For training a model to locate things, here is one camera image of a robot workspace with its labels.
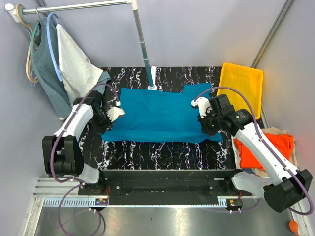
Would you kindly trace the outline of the blue t-shirt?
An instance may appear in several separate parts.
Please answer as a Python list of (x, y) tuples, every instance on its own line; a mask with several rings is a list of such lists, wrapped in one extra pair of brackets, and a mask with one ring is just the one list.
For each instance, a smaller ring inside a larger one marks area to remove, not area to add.
[(122, 88), (120, 102), (125, 115), (114, 122), (102, 139), (111, 142), (221, 142), (220, 133), (209, 136), (201, 131), (197, 120), (199, 111), (191, 106), (191, 102), (210, 87), (209, 83), (184, 85), (180, 93)]

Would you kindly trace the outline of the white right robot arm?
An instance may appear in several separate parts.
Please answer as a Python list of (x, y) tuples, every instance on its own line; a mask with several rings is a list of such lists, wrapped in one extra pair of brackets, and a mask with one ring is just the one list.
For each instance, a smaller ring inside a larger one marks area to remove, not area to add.
[(227, 130), (244, 144), (262, 165), (268, 177), (239, 171), (223, 183), (224, 191), (234, 195), (246, 191), (267, 202), (275, 212), (281, 213), (310, 196), (308, 190), (312, 174), (290, 163), (258, 127), (255, 117), (246, 109), (236, 111), (225, 94), (212, 99), (199, 97), (191, 102), (199, 110), (198, 121), (202, 132), (213, 135)]

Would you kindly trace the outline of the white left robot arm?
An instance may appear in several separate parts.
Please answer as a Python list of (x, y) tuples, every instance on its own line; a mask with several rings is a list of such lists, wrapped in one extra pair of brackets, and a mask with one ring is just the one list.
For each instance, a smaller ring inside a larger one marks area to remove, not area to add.
[(106, 182), (100, 179), (99, 170), (84, 162), (79, 139), (87, 123), (91, 122), (95, 129), (104, 133), (114, 122), (114, 115), (120, 114), (117, 107), (103, 113), (102, 102), (103, 95), (98, 91), (77, 98), (62, 127), (54, 135), (45, 136), (42, 140), (46, 173), (59, 183), (74, 179), (89, 184), (89, 189), (97, 195), (106, 190)]

